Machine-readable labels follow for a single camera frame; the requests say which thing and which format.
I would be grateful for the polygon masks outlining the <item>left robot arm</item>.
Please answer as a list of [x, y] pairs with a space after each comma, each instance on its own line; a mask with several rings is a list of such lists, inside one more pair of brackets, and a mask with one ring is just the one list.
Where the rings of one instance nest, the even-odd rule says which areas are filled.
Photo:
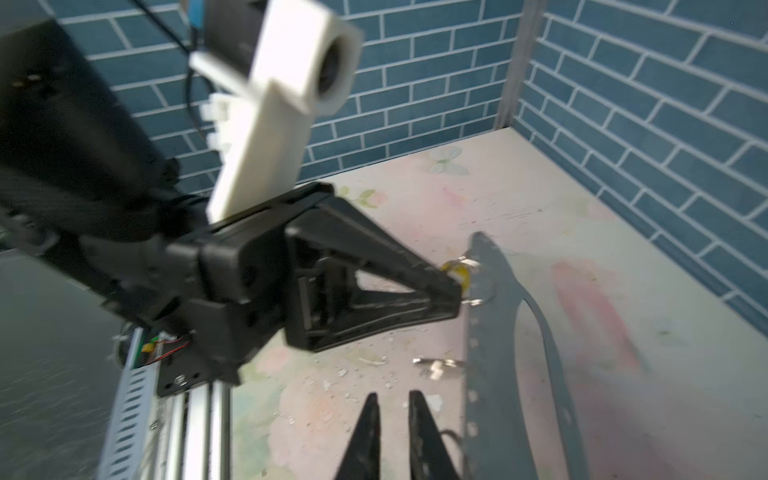
[[161, 155], [54, 19], [1, 6], [1, 224], [12, 245], [171, 336], [156, 392], [236, 385], [277, 332], [328, 350], [455, 318], [461, 286], [328, 183], [297, 185], [363, 35], [317, 1], [212, 1], [192, 70], [222, 162], [209, 196]]

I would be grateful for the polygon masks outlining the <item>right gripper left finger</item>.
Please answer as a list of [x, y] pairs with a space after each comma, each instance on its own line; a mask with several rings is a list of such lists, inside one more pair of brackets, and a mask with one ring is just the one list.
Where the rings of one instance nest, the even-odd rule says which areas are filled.
[[381, 467], [381, 416], [376, 393], [363, 404], [335, 480], [379, 480]]

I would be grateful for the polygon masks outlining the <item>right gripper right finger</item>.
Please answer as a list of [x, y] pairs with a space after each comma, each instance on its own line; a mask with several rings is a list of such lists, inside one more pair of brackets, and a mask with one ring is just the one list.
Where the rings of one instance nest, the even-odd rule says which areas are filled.
[[459, 480], [425, 396], [409, 392], [409, 470], [413, 480]]

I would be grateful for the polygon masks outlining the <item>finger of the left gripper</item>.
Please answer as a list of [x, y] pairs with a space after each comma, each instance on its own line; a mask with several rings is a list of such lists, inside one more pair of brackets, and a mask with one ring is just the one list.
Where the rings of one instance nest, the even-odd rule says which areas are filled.
[[320, 201], [285, 227], [287, 343], [320, 352], [458, 316], [462, 288], [348, 201]]

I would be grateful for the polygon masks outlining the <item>key with yellow tag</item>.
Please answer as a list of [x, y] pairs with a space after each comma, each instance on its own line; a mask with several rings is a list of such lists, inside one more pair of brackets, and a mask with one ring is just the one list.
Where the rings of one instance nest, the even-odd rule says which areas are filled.
[[445, 262], [440, 270], [455, 280], [461, 287], [462, 297], [468, 298], [471, 290], [472, 276], [480, 272], [480, 264], [466, 256]]

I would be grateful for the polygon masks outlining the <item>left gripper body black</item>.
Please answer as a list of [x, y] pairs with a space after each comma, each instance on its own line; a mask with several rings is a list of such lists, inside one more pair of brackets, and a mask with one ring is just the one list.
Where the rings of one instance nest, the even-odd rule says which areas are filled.
[[310, 183], [163, 246], [158, 280], [173, 300], [159, 321], [180, 343], [161, 356], [158, 395], [215, 380], [239, 384], [239, 369], [285, 320], [285, 227], [333, 193], [328, 183]]

